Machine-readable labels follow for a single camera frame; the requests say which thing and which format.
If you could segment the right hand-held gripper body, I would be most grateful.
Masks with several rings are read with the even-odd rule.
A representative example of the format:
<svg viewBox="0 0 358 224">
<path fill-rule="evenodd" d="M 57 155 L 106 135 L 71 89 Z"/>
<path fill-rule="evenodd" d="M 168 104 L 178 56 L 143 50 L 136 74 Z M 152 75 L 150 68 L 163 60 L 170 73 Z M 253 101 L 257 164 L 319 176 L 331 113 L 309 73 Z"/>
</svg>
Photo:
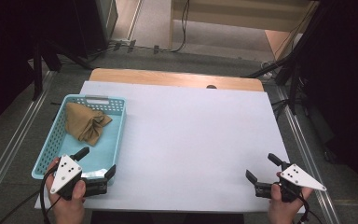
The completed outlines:
<svg viewBox="0 0 358 224">
<path fill-rule="evenodd" d="M 326 191 L 326 187 L 296 164 L 283 169 L 277 185 L 281 188 L 282 201 L 291 203 L 301 196 L 303 188 Z M 271 184 L 262 183 L 254 177 L 255 196 L 271 199 Z"/>
</svg>

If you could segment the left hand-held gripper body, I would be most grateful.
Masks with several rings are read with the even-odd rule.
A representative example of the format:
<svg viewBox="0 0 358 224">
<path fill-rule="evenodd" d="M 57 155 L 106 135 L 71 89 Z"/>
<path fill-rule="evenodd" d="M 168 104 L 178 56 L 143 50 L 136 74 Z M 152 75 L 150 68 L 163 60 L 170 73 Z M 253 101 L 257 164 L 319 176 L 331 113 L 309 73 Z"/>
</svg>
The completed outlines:
<svg viewBox="0 0 358 224">
<path fill-rule="evenodd" d="M 108 179 L 97 176 L 93 172 L 83 173 L 82 167 L 68 155 L 62 155 L 54 180 L 50 188 L 51 194 L 58 194 L 66 201 L 73 197 L 76 183 L 83 180 L 86 184 L 85 197 L 105 194 L 107 192 Z"/>
</svg>

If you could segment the light blue plastic basket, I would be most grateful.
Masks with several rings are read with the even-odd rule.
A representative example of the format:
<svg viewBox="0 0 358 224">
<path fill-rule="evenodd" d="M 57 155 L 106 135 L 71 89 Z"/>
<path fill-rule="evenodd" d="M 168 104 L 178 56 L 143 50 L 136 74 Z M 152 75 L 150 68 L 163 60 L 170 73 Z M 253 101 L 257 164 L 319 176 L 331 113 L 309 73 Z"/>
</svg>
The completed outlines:
<svg viewBox="0 0 358 224">
<path fill-rule="evenodd" d="M 67 103 L 77 103 L 103 111 L 112 119 L 103 127 L 103 132 L 95 146 L 77 140 L 65 130 Z M 89 147 L 89 153 L 78 162 L 83 170 L 82 175 L 87 178 L 103 177 L 104 173 L 117 163 L 125 120 L 126 100 L 123 98 L 84 94 L 65 96 L 34 164 L 32 177 L 42 179 L 48 165 L 55 157 L 60 157 L 62 154 L 73 155 L 83 147 Z"/>
</svg>

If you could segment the tan cloth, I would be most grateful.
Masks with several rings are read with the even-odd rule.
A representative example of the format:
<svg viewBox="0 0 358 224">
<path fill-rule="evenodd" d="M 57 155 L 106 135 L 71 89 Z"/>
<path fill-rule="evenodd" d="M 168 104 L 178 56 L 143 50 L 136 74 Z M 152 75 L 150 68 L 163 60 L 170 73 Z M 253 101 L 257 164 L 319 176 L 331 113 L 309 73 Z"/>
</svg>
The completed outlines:
<svg viewBox="0 0 358 224">
<path fill-rule="evenodd" d="M 65 130 L 80 142 L 95 146 L 103 128 L 112 121 L 101 110 L 78 103 L 65 105 Z"/>
</svg>

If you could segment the person's left hand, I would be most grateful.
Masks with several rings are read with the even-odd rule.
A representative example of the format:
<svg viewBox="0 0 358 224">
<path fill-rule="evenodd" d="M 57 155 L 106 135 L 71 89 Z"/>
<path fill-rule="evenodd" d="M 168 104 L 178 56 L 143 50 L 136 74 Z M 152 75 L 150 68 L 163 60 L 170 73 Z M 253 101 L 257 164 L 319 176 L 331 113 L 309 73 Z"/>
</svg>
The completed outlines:
<svg viewBox="0 0 358 224">
<path fill-rule="evenodd" d="M 54 203 L 52 210 L 55 217 L 55 224 L 83 224 L 83 219 L 85 216 L 85 182 L 83 180 L 77 181 L 73 188 L 72 199 L 66 201 L 60 199 L 57 194 L 51 194 L 49 192 L 53 181 L 54 176 L 48 175 L 46 180 L 46 188 L 50 202 Z"/>
</svg>

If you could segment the person's right hand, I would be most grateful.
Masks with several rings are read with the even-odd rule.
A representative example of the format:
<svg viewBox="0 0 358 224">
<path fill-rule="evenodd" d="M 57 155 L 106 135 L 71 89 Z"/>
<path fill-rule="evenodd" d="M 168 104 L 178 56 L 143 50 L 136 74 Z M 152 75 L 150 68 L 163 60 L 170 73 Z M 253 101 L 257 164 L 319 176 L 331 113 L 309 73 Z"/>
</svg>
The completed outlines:
<svg viewBox="0 0 358 224">
<path fill-rule="evenodd" d="M 291 203 L 284 203 L 280 186 L 273 184 L 268 207 L 268 221 L 270 224 L 292 224 L 297 212 L 303 205 L 304 203 L 300 199 Z"/>
</svg>

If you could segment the white table sheet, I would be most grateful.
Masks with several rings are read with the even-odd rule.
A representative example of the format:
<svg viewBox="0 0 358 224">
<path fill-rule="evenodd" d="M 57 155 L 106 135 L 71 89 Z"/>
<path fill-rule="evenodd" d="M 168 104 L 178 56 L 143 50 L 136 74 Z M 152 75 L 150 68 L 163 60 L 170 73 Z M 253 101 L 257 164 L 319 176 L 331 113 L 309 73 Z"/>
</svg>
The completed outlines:
<svg viewBox="0 0 358 224">
<path fill-rule="evenodd" d="M 268 154 L 288 155 L 265 92 L 87 81 L 79 94 L 126 100 L 116 174 L 89 209 L 267 211 L 245 173 L 274 182 Z"/>
</svg>

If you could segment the black metal stand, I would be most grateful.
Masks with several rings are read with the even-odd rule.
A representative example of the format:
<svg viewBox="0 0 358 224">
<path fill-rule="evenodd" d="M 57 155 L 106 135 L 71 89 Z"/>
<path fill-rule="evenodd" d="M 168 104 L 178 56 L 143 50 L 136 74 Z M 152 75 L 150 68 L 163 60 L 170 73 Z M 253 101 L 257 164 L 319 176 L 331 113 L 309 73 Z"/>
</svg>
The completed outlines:
<svg viewBox="0 0 358 224">
<path fill-rule="evenodd" d="M 43 90 L 42 61 L 45 61 L 50 70 L 60 71 L 62 63 L 58 57 L 59 54 L 65 56 L 85 69 L 94 69 L 94 66 L 91 66 L 89 63 L 81 60 L 79 57 L 75 56 L 74 53 L 58 45 L 54 41 L 49 39 L 36 40 L 33 43 L 34 101 L 42 94 Z"/>
<path fill-rule="evenodd" d="M 306 54 L 307 49 L 310 48 L 310 41 L 312 40 L 313 33 L 319 27 L 326 11 L 329 8 L 330 0 L 313 0 L 311 8 L 306 13 L 304 19 L 310 18 L 307 28 L 303 35 L 299 38 L 297 44 L 293 47 L 282 59 L 275 61 L 277 68 L 280 68 L 279 73 L 275 77 L 277 86 L 284 86 L 290 80 L 289 95 L 278 102 L 274 102 L 271 106 L 277 106 L 273 109 L 275 118 L 277 119 L 286 107 L 291 109 L 291 112 L 296 115 L 296 91 L 299 85 L 300 75 L 300 58 Z M 261 69 L 250 74 L 245 75 L 243 78 L 258 78 L 262 76 Z"/>
</svg>

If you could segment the wooden table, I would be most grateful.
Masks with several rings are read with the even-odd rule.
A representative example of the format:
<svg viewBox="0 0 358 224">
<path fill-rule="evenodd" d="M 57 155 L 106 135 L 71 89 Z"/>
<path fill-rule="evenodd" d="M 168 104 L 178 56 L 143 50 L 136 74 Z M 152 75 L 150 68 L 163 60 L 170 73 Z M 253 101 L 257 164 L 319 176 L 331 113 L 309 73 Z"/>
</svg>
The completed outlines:
<svg viewBox="0 0 358 224">
<path fill-rule="evenodd" d="M 263 91 L 262 82 L 255 78 L 207 76 L 190 73 L 148 71 L 136 69 L 97 68 L 91 72 L 90 81 L 162 85 L 192 88 L 211 88 L 235 91 Z"/>
</svg>

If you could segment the dark curtain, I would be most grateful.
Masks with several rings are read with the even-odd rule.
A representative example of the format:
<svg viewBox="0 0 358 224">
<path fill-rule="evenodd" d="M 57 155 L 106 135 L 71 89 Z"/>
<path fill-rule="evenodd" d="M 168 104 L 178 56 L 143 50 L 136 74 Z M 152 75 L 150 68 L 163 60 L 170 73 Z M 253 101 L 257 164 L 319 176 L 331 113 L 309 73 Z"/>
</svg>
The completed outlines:
<svg viewBox="0 0 358 224">
<path fill-rule="evenodd" d="M 34 84 L 33 43 L 49 39 L 70 50 L 67 23 L 74 0 L 0 0 L 0 116 L 14 99 Z"/>
<path fill-rule="evenodd" d="M 332 135 L 324 145 L 358 174 L 358 0 L 320 0 L 301 55 L 305 92 Z"/>
</svg>

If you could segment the dark cabinet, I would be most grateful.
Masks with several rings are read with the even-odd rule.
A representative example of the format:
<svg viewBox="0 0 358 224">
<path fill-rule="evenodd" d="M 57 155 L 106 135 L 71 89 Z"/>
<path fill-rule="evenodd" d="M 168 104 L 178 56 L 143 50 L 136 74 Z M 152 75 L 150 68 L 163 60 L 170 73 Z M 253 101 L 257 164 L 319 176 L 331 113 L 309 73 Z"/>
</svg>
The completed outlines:
<svg viewBox="0 0 358 224">
<path fill-rule="evenodd" d="M 116 0 L 74 0 L 85 52 L 108 48 L 117 24 Z"/>
</svg>

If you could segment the beige wooden furniture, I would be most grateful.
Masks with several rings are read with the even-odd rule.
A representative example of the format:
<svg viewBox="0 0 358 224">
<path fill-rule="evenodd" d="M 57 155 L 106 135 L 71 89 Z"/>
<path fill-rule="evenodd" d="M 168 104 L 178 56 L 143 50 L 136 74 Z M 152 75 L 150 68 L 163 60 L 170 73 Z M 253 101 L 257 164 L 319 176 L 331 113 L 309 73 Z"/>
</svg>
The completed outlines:
<svg viewBox="0 0 358 224">
<path fill-rule="evenodd" d="M 319 0 L 170 0 L 170 37 L 173 21 L 188 12 L 195 22 L 262 29 L 267 35 L 274 58 L 280 60 L 289 44 L 309 26 Z"/>
</svg>

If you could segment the metal floor rail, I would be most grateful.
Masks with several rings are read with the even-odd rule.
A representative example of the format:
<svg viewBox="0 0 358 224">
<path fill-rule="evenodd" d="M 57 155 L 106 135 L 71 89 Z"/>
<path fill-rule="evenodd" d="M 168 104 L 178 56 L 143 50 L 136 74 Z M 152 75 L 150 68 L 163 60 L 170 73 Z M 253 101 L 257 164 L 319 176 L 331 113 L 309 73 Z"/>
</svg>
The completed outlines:
<svg viewBox="0 0 358 224">
<path fill-rule="evenodd" d="M 34 87 L 31 86 L 26 88 L 0 116 L 0 185 L 56 76 L 56 72 L 47 71 L 42 76 L 44 89 L 34 101 Z"/>
<path fill-rule="evenodd" d="M 289 107 L 284 109 L 284 114 L 288 119 L 288 123 L 291 127 L 294 138 L 296 139 L 297 148 L 301 154 L 302 160 L 309 174 L 314 177 L 317 181 L 323 183 L 321 173 L 315 163 L 312 153 L 310 151 L 309 144 L 306 140 L 305 135 L 302 132 L 300 124 L 297 119 L 297 115 L 291 112 Z M 326 224 L 341 224 L 338 218 L 335 206 L 330 198 L 328 191 L 315 191 L 319 205 L 321 206 L 322 213 Z"/>
</svg>

